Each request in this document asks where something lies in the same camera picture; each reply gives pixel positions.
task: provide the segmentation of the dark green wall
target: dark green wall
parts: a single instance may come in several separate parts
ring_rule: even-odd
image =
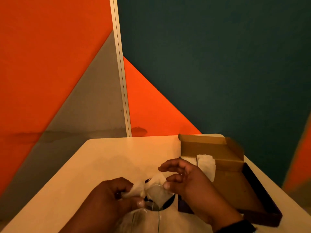
[[[118,0],[124,56],[279,186],[311,109],[310,0]]]

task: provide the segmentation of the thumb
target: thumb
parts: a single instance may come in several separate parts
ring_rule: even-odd
[[[120,199],[119,203],[119,214],[120,217],[124,216],[126,213],[136,210],[138,208],[145,207],[145,201],[141,197],[130,197],[126,199]]]
[[[180,182],[165,182],[163,184],[164,189],[169,190],[170,192],[173,192],[174,194],[183,195],[184,193],[184,184]]]

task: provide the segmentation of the hand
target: hand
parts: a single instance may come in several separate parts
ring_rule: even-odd
[[[211,224],[214,232],[243,220],[197,166],[177,158],[163,163],[159,171],[177,172],[166,179],[163,187],[180,195],[200,219]]]
[[[120,192],[129,192],[132,186],[123,177],[103,181],[92,190],[59,233],[109,232],[126,213],[145,207],[141,197],[119,198]]]

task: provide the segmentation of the brown cardboard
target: brown cardboard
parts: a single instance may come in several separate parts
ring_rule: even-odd
[[[282,218],[273,200],[244,163],[243,148],[229,137],[178,135],[181,156],[211,155],[216,161],[213,185],[244,218],[252,223],[278,226]],[[192,213],[179,197],[179,211]]]

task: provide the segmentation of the left hand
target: left hand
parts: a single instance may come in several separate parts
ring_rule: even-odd
[[[123,177],[101,182],[59,233],[109,232],[126,213],[145,207],[141,197],[118,197],[120,192],[129,192],[132,186],[133,183]]]

